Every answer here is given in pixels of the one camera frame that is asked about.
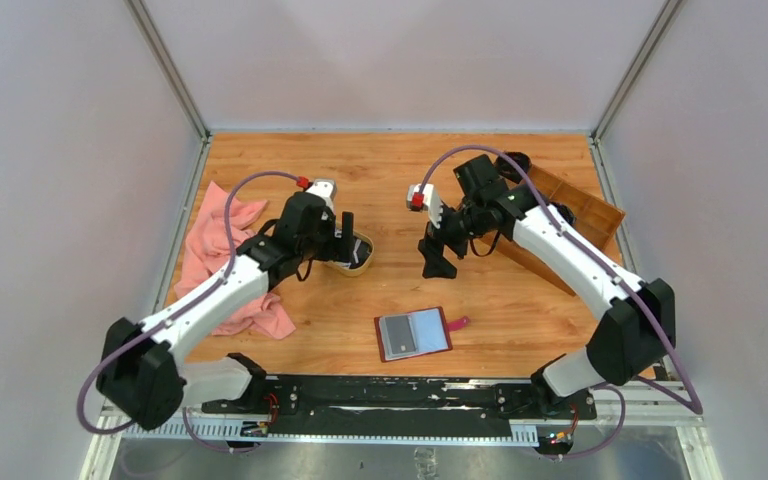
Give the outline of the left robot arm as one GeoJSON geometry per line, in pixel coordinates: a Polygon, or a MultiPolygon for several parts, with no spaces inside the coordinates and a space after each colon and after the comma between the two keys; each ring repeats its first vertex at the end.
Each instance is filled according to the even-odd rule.
{"type": "Polygon", "coordinates": [[[179,410],[230,401],[243,413],[266,400],[263,371],[231,353],[190,363],[190,352],[243,306],[299,277],[313,261],[347,262],[354,249],[354,215],[335,215],[329,198],[296,192],[271,230],[235,247],[212,277],[166,310],[139,322],[117,320],[106,334],[97,390],[131,423],[153,430],[179,410]]]}

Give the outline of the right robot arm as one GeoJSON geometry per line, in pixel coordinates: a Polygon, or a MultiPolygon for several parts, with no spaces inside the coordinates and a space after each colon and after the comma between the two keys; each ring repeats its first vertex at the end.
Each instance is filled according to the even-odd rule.
{"type": "Polygon", "coordinates": [[[581,390],[607,383],[622,386],[673,352],[675,294],[662,279],[645,281],[624,269],[567,222],[523,176],[508,184],[487,155],[454,170],[462,189],[452,208],[430,179],[410,186],[406,205],[429,221],[418,243],[426,278],[453,279],[456,267],[444,256],[466,255],[470,242],[494,232],[536,256],[584,302],[598,325],[589,342],[538,369],[531,377],[531,403],[556,417],[581,390]]]}

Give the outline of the oval wooden tray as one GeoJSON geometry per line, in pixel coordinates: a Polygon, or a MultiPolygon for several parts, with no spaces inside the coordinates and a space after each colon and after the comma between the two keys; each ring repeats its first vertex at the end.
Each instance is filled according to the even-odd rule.
{"type": "Polygon", "coordinates": [[[325,266],[343,276],[358,277],[369,268],[374,253],[372,239],[363,233],[354,232],[349,260],[347,262],[330,261],[326,262],[325,266]]]}

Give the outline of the red leather card holder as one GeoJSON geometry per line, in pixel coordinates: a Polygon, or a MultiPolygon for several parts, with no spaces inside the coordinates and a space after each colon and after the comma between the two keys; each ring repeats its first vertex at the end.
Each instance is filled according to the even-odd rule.
{"type": "Polygon", "coordinates": [[[442,307],[433,307],[407,313],[376,317],[373,321],[373,325],[375,327],[380,360],[382,363],[389,363],[451,351],[453,349],[451,333],[462,330],[469,326],[470,323],[471,319],[468,316],[448,320],[442,307]],[[418,352],[401,358],[386,359],[380,320],[386,316],[394,315],[408,315],[410,317],[418,352]]]}

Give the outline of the grey credit card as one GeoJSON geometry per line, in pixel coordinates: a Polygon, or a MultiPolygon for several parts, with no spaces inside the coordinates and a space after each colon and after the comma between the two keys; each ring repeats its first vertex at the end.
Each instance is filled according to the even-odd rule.
{"type": "Polygon", "coordinates": [[[386,316],[380,320],[385,358],[395,359],[418,352],[408,315],[386,316]]]}

